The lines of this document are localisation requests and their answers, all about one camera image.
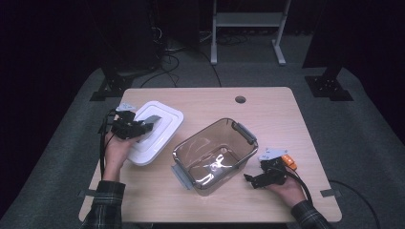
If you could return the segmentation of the white lid with grey handle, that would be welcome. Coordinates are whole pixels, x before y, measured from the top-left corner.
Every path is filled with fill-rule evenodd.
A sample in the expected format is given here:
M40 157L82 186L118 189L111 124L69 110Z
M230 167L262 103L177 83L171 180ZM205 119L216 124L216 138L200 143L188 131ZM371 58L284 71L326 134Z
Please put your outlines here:
M183 113L158 101L149 101L138 109L135 120L157 115L151 132L145 134L131 148L128 159L138 165L151 163L167 145L183 122Z

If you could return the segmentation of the person's left hand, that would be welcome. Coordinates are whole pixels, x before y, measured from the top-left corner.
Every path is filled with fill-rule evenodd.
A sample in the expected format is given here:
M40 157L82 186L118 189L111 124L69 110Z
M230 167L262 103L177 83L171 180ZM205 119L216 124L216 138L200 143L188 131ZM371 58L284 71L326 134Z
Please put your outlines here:
M103 178L105 180L117 180L120 169L127 159L131 147L139 141L139 137L121 139L109 132L105 136L105 169Z

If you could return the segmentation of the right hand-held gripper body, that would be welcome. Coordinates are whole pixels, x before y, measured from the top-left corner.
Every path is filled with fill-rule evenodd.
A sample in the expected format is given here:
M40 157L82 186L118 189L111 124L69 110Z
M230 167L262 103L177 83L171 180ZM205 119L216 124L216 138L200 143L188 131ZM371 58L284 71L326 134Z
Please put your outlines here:
M288 150L266 148L258 159L263 170L258 178L258 184L261 187L270 184L283 185L287 179L287 168L292 171L297 169L297 165L288 154Z

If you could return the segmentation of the black stand base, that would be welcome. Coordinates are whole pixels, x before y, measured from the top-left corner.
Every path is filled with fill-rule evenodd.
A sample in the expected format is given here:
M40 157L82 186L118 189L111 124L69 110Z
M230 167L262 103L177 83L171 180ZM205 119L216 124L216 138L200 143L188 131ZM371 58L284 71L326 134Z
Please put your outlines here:
M104 79L97 91L93 92L91 101L104 101L109 97L122 97L132 87L133 78L119 74L115 68L102 67Z
M314 97L327 97L331 101L352 101L351 94L337 80L341 65L330 65L321 75L308 75L305 80Z

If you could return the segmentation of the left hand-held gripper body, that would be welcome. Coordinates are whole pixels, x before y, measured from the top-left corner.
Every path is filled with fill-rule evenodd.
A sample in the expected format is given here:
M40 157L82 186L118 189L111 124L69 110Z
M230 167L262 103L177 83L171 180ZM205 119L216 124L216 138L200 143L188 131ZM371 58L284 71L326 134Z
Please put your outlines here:
M111 132L121 139L130 139L141 135L139 123L135 121L135 107L123 102L116 108L117 118L113 121Z

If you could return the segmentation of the white metal stand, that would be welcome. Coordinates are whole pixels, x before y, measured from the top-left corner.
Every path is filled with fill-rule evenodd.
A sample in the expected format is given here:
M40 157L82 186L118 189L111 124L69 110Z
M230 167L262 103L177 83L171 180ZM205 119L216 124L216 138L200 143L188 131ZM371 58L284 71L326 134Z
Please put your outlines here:
M280 12L219 12L218 0L213 0L211 53L210 63L218 63L217 30L218 28L277 28L277 36L271 41L272 48L280 66L286 66L287 61L280 47L288 11L292 0L285 0L284 9Z

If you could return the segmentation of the person's right hand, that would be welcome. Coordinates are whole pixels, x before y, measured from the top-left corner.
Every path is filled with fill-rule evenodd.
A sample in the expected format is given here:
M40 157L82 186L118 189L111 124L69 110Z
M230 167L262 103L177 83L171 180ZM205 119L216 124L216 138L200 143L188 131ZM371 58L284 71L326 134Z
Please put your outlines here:
M292 177L288 177L283 185L270 184L266 189L277 195L289 208L307 199L301 185Z

